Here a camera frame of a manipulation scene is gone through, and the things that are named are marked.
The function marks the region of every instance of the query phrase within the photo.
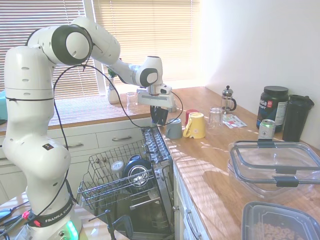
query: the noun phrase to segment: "window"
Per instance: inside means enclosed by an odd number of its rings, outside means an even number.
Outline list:
[[[169,85],[196,80],[200,0],[93,0],[93,8],[96,22],[119,41],[124,62],[159,56]]]
[[[82,0],[0,0],[0,91],[5,89],[4,64],[10,48],[25,45],[28,36],[36,29],[70,24],[85,16]],[[57,66],[53,81],[67,66]],[[96,72],[87,67],[73,68],[59,80],[55,97],[76,98],[99,95]]]

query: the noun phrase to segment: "red mug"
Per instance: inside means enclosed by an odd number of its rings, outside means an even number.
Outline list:
[[[188,121],[189,121],[189,114],[190,113],[198,113],[199,111],[198,110],[195,110],[195,109],[189,109],[185,112],[185,125],[187,126],[188,124]]]

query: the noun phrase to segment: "wire rack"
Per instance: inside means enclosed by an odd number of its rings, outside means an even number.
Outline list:
[[[151,192],[153,196],[159,196],[153,169],[124,178],[111,171],[114,162],[122,161],[127,165],[132,155],[148,160],[144,145],[141,140],[89,157],[88,171],[83,176],[78,194],[90,209],[109,207],[127,199],[131,200],[132,205],[139,204],[150,200]]]

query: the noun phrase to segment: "protein powder container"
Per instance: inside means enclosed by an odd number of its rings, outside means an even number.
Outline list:
[[[283,86],[265,86],[261,94],[256,127],[263,119],[275,121],[275,132],[281,132],[288,105],[289,89]]]

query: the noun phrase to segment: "drinking glass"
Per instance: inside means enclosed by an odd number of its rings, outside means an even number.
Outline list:
[[[215,129],[222,126],[223,109],[221,107],[210,108],[210,116],[208,121],[208,128]]]
[[[138,96],[137,93],[132,91],[126,94],[126,109],[134,110],[138,108]]]

